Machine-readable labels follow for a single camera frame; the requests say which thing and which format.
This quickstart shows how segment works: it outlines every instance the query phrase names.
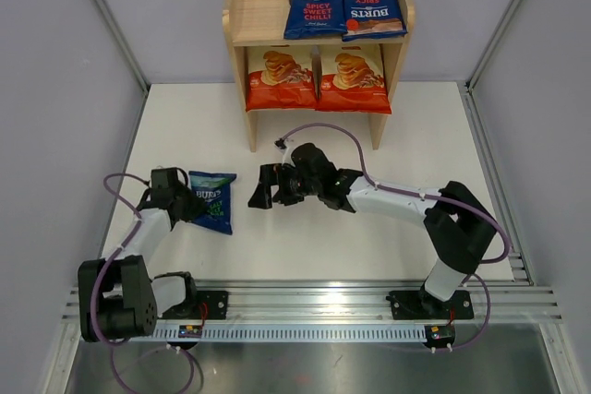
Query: gray wall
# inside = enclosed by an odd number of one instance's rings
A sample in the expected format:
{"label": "gray wall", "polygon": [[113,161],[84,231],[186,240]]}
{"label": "gray wall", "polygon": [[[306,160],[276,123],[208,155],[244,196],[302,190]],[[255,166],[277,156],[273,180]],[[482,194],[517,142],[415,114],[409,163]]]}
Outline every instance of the gray wall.
{"label": "gray wall", "polygon": [[2,392],[35,392],[142,104],[91,0],[0,0]]}
{"label": "gray wall", "polygon": [[[510,0],[415,0],[404,79],[464,80]],[[232,78],[223,0],[107,0],[151,83]]]}
{"label": "gray wall", "polygon": [[525,0],[476,98],[537,281],[591,387],[591,0]]}

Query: wooden shelf leg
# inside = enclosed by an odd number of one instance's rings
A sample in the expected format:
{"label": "wooden shelf leg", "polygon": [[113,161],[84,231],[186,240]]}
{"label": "wooden shelf leg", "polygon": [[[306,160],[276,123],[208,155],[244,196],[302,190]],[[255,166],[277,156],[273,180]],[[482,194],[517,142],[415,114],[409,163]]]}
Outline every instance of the wooden shelf leg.
{"label": "wooden shelf leg", "polygon": [[380,147],[381,135],[384,133],[386,121],[389,114],[369,114],[369,133],[371,135],[371,147],[378,149]]}
{"label": "wooden shelf leg", "polygon": [[259,120],[259,114],[256,111],[249,111],[248,113],[244,113],[244,117],[250,152],[257,152],[257,122]]}

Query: black mounting bracket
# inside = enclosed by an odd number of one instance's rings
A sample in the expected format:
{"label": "black mounting bracket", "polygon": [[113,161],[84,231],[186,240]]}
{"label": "black mounting bracket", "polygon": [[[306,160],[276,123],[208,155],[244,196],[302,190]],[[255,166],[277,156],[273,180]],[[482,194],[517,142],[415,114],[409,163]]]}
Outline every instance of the black mounting bracket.
{"label": "black mounting bracket", "polygon": [[447,302],[440,302],[424,290],[390,291],[386,300],[390,302],[394,320],[472,320],[474,309],[470,292],[456,291]]}
{"label": "black mounting bracket", "polygon": [[180,277],[185,282],[185,300],[163,312],[164,320],[201,320],[203,304],[207,306],[207,320],[225,320],[228,311],[228,291],[198,290],[188,272],[169,272],[162,277]]}

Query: wooden shelf board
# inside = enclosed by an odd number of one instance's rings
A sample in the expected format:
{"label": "wooden shelf board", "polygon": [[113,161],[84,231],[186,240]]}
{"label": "wooden shelf board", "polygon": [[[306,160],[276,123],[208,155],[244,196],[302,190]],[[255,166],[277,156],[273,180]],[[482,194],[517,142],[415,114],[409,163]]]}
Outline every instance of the wooden shelf board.
{"label": "wooden shelf board", "polygon": [[[341,44],[341,36],[286,40],[283,31],[289,14],[289,0],[234,0],[233,46],[328,45]],[[403,43],[406,36],[390,39],[358,39],[363,43]]]}

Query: red wire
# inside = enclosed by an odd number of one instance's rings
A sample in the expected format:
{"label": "red wire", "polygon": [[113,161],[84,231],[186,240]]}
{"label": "red wire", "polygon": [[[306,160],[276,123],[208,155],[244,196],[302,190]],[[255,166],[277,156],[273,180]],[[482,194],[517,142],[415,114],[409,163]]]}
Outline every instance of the red wire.
{"label": "red wire", "polygon": [[450,310],[450,321],[449,321],[449,322],[447,322],[447,325],[446,325],[446,327],[449,327],[449,326],[452,324],[452,322],[453,322],[454,320],[455,320],[455,309],[454,309],[454,308],[452,308],[452,309]]}
{"label": "red wire", "polygon": [[210,310],[208,309],[207,304],[203,302],[199,305],[199,311],[201,312],[201,329],[203,329],[203,327],[205,327],[205,320],[207,319]]}

